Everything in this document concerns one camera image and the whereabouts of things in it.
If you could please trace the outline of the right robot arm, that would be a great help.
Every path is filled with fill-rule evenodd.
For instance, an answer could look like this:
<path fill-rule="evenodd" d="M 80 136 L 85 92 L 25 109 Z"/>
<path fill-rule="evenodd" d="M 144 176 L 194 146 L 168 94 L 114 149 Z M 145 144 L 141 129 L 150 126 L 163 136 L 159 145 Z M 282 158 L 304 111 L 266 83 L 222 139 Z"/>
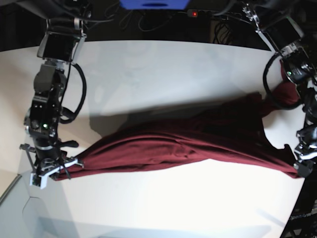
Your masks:
<path fill-rule="evenodd" d="M 43 187 L 49 177 L 57 178 L 64 170 L 79 165 L 77 158 L 68 157 L 63 147 L 78 147 L 74 140 L 61 142 L 58 125 L 71 123 L 78 116 L 87 93 L 87 83 L 75 59 L 85 42 L 84 18 L 90 18 L 92 8 L 86 0 L 19 0 L 17 4 L 46 20 L 47 28 L 37 56 L 44 60 L 33 81 L 34 96 L 25 116 L 24 126 L 34 146 L 22 144 L 20 149 L 29 156 L 32 172 L 30 184 Z M 62 106 L 69 81 L 64 66 L 74 67 L 82 81 L 82 95 L 77 109 L 72 112 Z"/>

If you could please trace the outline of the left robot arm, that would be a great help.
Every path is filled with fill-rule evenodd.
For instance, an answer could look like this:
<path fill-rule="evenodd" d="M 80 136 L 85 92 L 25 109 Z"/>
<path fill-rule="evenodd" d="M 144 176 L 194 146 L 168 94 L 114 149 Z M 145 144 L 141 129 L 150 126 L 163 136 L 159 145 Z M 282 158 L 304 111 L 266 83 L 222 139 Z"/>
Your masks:
<path fill-rule="evenodd" d="M 267 97 L 282 110 L 303 107 L 305 120 L 296 133 L 299 143 L 294 149 L 293 167 L 300 177 L 307 178 L 317 167 L 317 41 L 291 17 L 295 0 L 228 0 L 214 15 L 228 15 L 236 3 L 256 32 L 263 34 L 274 49 L 263 72 Z M 280 59 L 287 79 L 296 86 L 299 99 L 293 104 L 278 100 L 268 86 L 267 74 L 276 59 Z"/>

